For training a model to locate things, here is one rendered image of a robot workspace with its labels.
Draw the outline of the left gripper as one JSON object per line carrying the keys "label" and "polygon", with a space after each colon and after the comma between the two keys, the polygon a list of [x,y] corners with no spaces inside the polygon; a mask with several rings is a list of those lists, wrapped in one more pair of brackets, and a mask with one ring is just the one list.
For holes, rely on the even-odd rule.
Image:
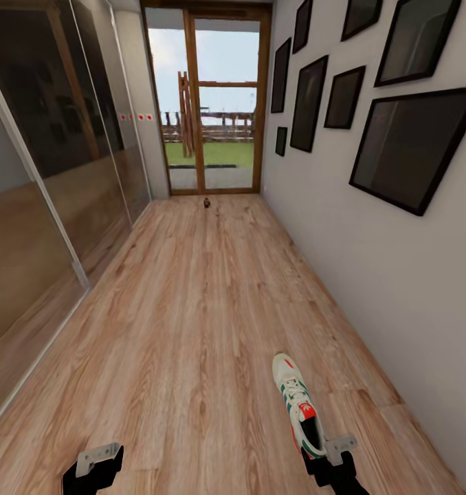
{"label": "left gripper", "polygon": [[98,490],[110,487],[115,475],[122,468],[124,446],[111,458],[95,462],[95,468],[88,475],[76,478],[77,462],[63,476],[63,495],[75,491],[85,491],[87,495],[96,495]]}

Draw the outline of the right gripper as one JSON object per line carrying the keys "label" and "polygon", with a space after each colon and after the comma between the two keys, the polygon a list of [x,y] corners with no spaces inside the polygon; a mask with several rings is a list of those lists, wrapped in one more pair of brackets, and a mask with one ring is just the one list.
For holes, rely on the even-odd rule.
{"label": "right gripper", "polygon": [[327,460],[327,456],[310,459],[304,448],[301,448],[301,452],[304,456],[308,475],[315,475],[315,481],[319,487],[331,485],[335,495],[339,495],[340,485],[344,480],[354,479],[357,481],[355,464],[349,451],[341,453],[344,463],[336,467]]}

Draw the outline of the gym shoe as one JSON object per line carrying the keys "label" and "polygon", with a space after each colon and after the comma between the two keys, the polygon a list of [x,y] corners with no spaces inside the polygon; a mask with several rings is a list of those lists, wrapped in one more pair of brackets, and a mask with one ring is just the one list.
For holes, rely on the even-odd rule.
{"label": "gym shoe", "polygon": [[327,456],[326,441],[316,407],[304,385],[295,362],[285,353],[275,354],[272,362],[275,384],[282,393],[291,419],[293,439],[300,454],[305,449],[310,459]]}

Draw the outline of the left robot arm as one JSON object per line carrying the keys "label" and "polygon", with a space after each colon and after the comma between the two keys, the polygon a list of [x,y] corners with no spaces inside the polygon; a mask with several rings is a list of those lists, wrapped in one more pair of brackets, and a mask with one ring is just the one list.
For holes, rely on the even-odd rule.
{"label": "left robot arm", "polygon": [[122,468],[124,446],[118,442],[85,450],[78,462],[63,476],[63,495],[96,495],[98,490],[110,487]]}

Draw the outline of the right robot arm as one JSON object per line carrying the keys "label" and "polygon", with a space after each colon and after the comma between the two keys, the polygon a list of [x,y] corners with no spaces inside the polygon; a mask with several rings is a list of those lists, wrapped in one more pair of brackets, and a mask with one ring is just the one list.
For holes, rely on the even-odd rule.
{"label": "right robot arm", "polygon": [[310,459],[301,448],[308,475],[315,475],[319,487],[331,485],[335,495],[369,495],[356,479],[355,464],[349,453],[356,446],[356,437],[348,434],[326,440],[324,447],[328,454],[319,459]]}

